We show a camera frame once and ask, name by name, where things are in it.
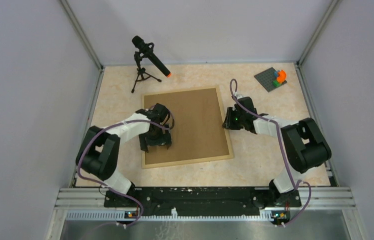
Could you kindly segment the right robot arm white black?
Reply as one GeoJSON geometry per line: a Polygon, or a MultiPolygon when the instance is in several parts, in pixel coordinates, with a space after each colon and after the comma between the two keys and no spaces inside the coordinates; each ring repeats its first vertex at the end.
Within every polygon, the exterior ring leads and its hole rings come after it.
{"type": "Polygon", "coordinates": [[[274,206],[281,206],[288,200],[288,194],[297,189],[305,173],[331,158],[331,149],[314,119],[292,121],[258,114],[250,97],[233,99],[235,104],[227,109],[224,129],[246,130],[278,140],[284,169],[270,181],[268,200],[274,206]]]}

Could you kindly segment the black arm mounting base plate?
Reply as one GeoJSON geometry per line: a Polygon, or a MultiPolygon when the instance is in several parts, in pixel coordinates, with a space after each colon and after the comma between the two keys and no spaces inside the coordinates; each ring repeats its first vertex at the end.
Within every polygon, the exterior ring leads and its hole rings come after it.
{"type": "Polygon", "coordinates": [[[297,190],[276,193],[269,187],[136,187],[132,199],[106,192],[104,207],[143,210],[143,217],[167,216],[176,210],[181,217],[257,216],[264,209],[300,207],[297,190]]]}

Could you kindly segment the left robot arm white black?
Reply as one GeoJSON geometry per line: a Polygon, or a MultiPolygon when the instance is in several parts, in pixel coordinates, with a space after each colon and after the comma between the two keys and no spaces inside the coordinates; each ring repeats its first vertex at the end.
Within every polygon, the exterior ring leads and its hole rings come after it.
{"type": "Polygon", "coordinates": [[[116,201],[124,207],[133,204],[133,183],[117,170],[120,148],[138,137],[140,150],[147,153],[149,147],[172,144],[171,129],[175,126],[173,114],[157,103],[150,108],[139,109],[127,119],[107,127],[90,127],[76,157],[77,171],[85,171],[104,187],[117,191],[116,201]]]}

